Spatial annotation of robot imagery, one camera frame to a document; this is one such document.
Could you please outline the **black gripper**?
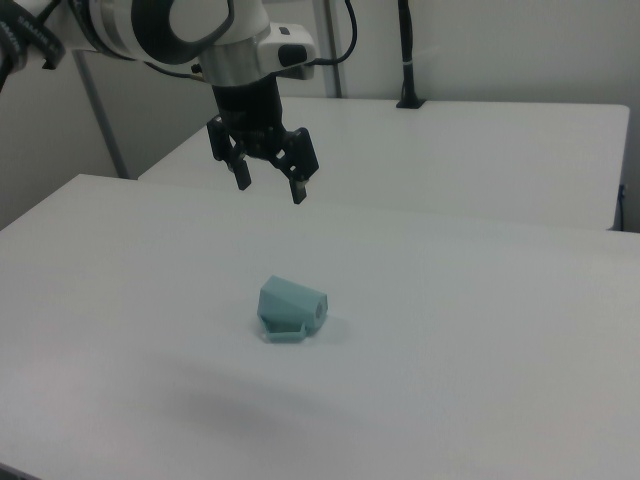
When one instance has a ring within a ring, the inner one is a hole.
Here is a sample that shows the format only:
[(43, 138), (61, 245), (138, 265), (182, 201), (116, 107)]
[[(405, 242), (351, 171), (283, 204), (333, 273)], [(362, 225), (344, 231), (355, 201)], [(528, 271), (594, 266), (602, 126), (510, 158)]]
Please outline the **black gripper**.
[(240, 191), (251, 185), (245, 152), (273, 166), (288, 179), (292, 201), (301, 204), (306, 184), (319, 163), (309, 131), (285, 131), (277, 80), (268, 75), (256, 82), (233, 87), (212, 86), (218, 115), (207, 124), (212, 155), (224, 162)]

